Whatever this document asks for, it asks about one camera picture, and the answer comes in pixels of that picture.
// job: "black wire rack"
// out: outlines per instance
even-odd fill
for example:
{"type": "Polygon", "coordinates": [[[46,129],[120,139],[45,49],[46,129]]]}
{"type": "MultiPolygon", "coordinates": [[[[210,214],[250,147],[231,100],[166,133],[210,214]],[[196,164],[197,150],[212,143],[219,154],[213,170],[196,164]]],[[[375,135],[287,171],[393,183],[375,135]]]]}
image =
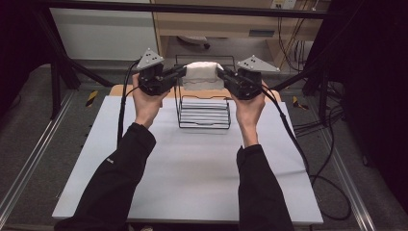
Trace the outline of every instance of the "black wire rack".
{"type": "Polygon", "coordinates": [[[225,96],[209,98],[182,95],[180,85],[174,87],[177,119],[180,128],[229,129],[231,115],[225,96]]]}
{"type": "MultiPolygon", "coordinates": [[[[184,65],[190,63],[191,60],[222,63],[222,65],[231,66],[235,69],[235,59],[233,56],[176,55],[176,65],[184,65]]],[[[216,95],[212,97],[182,95],[180,85],[181,83],[178,82],[174,87],[177,119],[180,128],[230,128],[231,115],[228,102],[228,100],[230,100],[229,97],[216,95]]]]}

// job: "gray carpet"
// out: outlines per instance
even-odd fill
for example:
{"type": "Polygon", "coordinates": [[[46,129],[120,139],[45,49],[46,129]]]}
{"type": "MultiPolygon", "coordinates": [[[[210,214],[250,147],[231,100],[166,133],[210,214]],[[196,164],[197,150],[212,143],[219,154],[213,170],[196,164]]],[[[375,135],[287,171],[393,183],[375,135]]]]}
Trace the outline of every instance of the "gray carpet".
{"type": "MultiPolygon", "coordinates": [[[[236,60],[243,60],[256,55],[264,61],[271,62],[266,43],[259,39],[210,38],[211,48],[186,44],[176,38],[170,40],[167,50],[166,66],[175,64],[174,55],[232,55],[236,60]]],[[[122,83],[123,69],[98,70],[105,78],[122,83]]],[[[291,74],[289,70],[280,75],[266,76],[270,86],[279,83],[291,74]]],[[[293,107],[293,96],[299,102],[307,103],[300,93],[303,81],[292,85],[281,92],[282,99],[287,103],[293,124],[315,121],[310,110],[293,107]]],[[[45,129],[51,115],[51,88],[49,71],[38,69],[21,92],[22,101],[0,121],[0,196],[3,198],[13,183],[13,179],[24,165],[45,129]]],[[[34,172],[24,193],[18,200],[8,224],[40,224],[53,225],[55,220],[51,214],[58,201],[56,195],[64,189],[64,184],[73,169],[81,152],[81,145],[86,141],[86,134],[97,115],[104,95],[108,89],[99,90],[92,107],[85,107],[91,89],[78,90],[72,104],[53,140],[46,149],[36,171],[34,172]]],[[[346,121],[338,121],[334,126],[336,147],[342,155],[347,169],[354,180],[373,222],[378,230],[408,230],[408,217],[403,212],[393,195],[387,189],[375,168],[364,167],[361,154],[347,127],[346,121]]],[[[320,133],[298,139],[309,160],[311,172],[324,162],[327,155],[325,143],[320,133]]],[[[337,173],[331,164],[322,173],[323,176],[339,184],[337,173]]],[[[341,216],[346,207],[343,198],[327,184],[317,181],[316,194],[320,208],[327,214],[341,216]]],[[[347,220],[335,221],[324,218],[323,225],[314,225],[315,230],[359,230],[354,216],[347,220]]]]}

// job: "white tabletop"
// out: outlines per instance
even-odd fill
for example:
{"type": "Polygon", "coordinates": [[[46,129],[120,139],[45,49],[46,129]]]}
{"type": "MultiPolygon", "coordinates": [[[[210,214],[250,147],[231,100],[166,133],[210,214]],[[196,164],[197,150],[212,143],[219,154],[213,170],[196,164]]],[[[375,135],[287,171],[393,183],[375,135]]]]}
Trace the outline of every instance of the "white tabletop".
{"type": "MultiPolygon", "coordinates": [[[[91,176],[115,151],[120,97],[107,96],[87,142],[72,170],[54,218],[71,217],[91,176]]],[[[285,103],[282,111],[289,116],[285,103]]],[[[236,154],[242,144],[230,103],[228,130],[180,129],[174,99],[165,99],[150,127],[157,140],[138,185],[129,220],[161,222],[237,222],[239,174],[236,154]]],[[[135,119],[128,98],[124,130],[135,119]]],[[[293,224],[322,223],[302,159],[287,134],[275,106],[267,103],[258,135],[270,167],[282,188],[293,224]]]]}

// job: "black sleeve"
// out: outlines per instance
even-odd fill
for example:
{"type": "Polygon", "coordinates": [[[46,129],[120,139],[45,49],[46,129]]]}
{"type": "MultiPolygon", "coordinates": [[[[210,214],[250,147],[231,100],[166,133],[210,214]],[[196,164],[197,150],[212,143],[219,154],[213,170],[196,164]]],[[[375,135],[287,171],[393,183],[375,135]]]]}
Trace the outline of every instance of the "black sleeve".
{"type": "Polygon", "coordinates": [[[93,174],[74,216],[61,220],[54,229],[117,231],[123,228],[155,144],[155,138],[146,128],[133,123],[117,150],[93,174]]]}
{"type": "Polygon", "coordinates": [[[293,230],[282,190],[260,144],[237,154],[240,230],[293,230]]]}

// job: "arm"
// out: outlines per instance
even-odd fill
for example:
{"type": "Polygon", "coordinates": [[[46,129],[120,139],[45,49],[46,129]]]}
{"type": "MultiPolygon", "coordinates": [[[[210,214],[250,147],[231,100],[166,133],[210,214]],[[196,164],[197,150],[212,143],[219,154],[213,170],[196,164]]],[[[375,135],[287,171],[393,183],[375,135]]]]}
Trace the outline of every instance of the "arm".
{"type": "MultiPolygon", "coordinates": [[[[133,77],[138,86],[138,75],[133,77]]],[[[137,117],[117,150],[107,157],[90,179],[72,218],[58,222],[55,230],[120,230],[126,222],[136,186],[156,140],[148,131],[166,93],[133,93],[137,117]]]]}
{"type": "Polygon", "coordinates": [[[240,230],[293,230],[282,190],[258,142],[256,126],[265,107],[265,96],[260,94],[251,100],[231,97],[237,105],[244,146],[237,154],[240,230]]]}

